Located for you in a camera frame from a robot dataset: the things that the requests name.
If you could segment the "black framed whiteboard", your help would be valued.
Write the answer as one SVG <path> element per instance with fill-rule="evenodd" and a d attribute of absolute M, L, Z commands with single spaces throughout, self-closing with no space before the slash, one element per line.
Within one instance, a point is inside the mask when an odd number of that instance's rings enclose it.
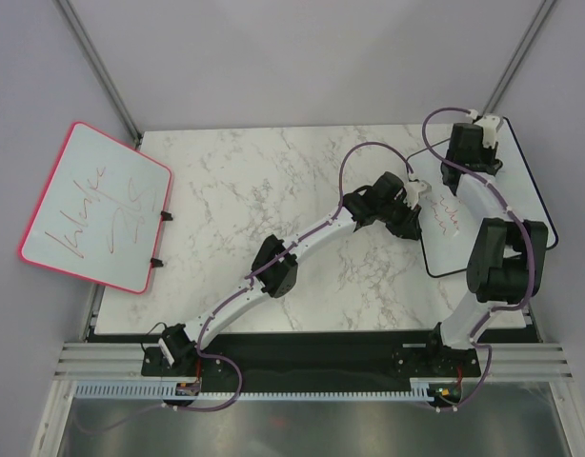
<path fill-rule="evenodd" d="M 558 243 L 555 226 L 508 119 L 502 120 L 497 138 L 497 157 L 503 162 L 503 168 L 494 178 L 495 186 L 517 217 L 547 226 L 547 248 L 554 248 Z M 410 163 L 415 175 L 431 185 L 431 191 L 420 201 L 419 216 L 428 274 L 439 278 L 465 270 L 481 216 L 472 213 L 442 184 L 441 162 L 429 151 L 418 153 Z"/>

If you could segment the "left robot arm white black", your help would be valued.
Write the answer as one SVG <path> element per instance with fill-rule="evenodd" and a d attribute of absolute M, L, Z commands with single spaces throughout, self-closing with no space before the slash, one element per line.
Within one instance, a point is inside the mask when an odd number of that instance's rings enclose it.
<path fill-rule="evenodd" d="M 301 264 L 337 239 L 380 222 L 397 238 L 418 240 L 419 201 L 430 190 L 422 180 L 405 182 L 386 171 L 374 184 L 342 195 L 335 210 L 306 231 L 287 238 L 267 237 L 251 272 L 230 297 L 185 324 L 164 328 L 158 340 L 163 364 L 176 375 L 191 372 L 196 357 L 223 329 L 254 307 L 290 292 Z"/>

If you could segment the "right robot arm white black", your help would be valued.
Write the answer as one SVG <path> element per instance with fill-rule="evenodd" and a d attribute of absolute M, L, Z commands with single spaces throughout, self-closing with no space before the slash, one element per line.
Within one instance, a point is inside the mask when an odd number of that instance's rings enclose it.
<path fill-rule="evenodd" d="M 514 213 L 494 183 L 496 127 L 481 118 L 455 123 L 441 161 L 442 183 L 480 220 L 466 268 L 468 292 L 436 325 L 423 352 L 425 368 L 445 375 L 466 364 L 478 339 L 501 312 L 524 308 L 539 290 L 548 241 L 547 226 Z"/>

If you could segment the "pink framed whiteboard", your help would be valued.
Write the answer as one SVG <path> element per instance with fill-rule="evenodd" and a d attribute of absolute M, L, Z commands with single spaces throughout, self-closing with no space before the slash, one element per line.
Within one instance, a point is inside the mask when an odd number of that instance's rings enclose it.
<path fill-rule="evenodd" d="M 18 255 L 31 265 L 142 294 L 171 183 L 167 166 L 74 122 Z"/>

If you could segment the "upper black clip pink board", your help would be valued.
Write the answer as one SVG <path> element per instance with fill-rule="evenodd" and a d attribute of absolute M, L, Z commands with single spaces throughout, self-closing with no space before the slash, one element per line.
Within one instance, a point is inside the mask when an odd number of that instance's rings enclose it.
<path fill-rule="evenodd" d="M 160 215 L 163 222 L 170 222 L 173 220 L 173 215 L 168 211 L 162 210 Z"/>

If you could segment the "right aluminium corner post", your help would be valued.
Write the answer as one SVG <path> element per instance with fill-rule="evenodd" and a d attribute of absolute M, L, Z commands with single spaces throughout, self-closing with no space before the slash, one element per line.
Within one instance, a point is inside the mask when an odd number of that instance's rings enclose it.
<path fill-rule="evenodd" d="M 542 0 L 539 2 L 530 23 L 518 40 L 513 54 L 498 77 L 494 89 L 481 111 L 482 114 L 496 113 L 504 96 L 536 44 L 541 32 L 548 24 L 558 4 L 558 0 Z"/>

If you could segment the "aluminium corner post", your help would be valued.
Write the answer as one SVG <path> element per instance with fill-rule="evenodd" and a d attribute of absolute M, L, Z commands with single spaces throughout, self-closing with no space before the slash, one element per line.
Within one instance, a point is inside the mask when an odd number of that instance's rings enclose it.
<path fill-rule="evenodd" d="M 536 44 L 541 32 L 548 24 L 558 4 L 558 0 L 542 0 L 539 2 L 530 23 L 518 40 L 513 54 L 498 77 L 494 89 L 481 111 L 482 114 L 496 113 L 504 96 Z"/>
<path fill-rule="evenodd" d="M 139 146 L 143 139 L 143 131 L 133 120 L 123 97 L 115 85 L 105 62 L 103 61 L 97 47 L 94 45 L 83 21 L 70 0 L 54 0 L 54 6 L 62 16 L 66 26 L 70 30 L 74 41 L 84 55 L 91 71 L 94 74 L 102 91 L 109 100 L 118 119 L 123 124 L 127 134 L 136 146 Z"/>

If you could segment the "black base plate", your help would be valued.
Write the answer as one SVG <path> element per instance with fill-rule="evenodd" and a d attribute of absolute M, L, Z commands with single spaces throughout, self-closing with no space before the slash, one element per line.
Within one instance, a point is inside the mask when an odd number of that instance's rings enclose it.
<path fill-rule="evenodd" d="M 145 377 L 196 376 L 209 391 L 219 388 L 274 392 L 375 390 L 408 387 L 413 378 L 480 376 L 477 354 L 462 364 L 433 365 L 427 345 L 432 330 L 221 334 L 179 368 L 160 348 L 146 348 Z"/>

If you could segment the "aluminium rail frame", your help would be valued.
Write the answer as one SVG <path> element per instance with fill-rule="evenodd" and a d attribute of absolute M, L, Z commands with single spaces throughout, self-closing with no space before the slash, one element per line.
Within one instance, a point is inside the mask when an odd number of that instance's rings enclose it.
<path fill-rule="evenodd" d="M 573 374 L 557 343 L 493 344 L 489 382 L 570 382 Z M 143 352 L 133 344 L 66 343 L 56 380 L 138 380 Z"/>

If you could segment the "left aluminium corner post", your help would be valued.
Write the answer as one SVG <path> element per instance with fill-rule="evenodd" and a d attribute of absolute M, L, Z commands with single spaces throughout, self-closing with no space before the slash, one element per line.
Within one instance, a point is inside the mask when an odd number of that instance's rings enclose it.
<path fill-rule="evenodd" d="M 83 21 L 70 0 L 54 0 L 54 6 L 62 16 L 66 26 L 70 30 L 74 41 L 84 55 L 91 71 L 94 74 L 102 91 L 109 100 L 118 119 L 123 124 L 127 134 L 136 146 L 139 146 L 143 139 L 143 131 L 133 120 L 123 97 L 115 85 L 105 62 L 103 61 L 97 47 L 94 45 Z"/>

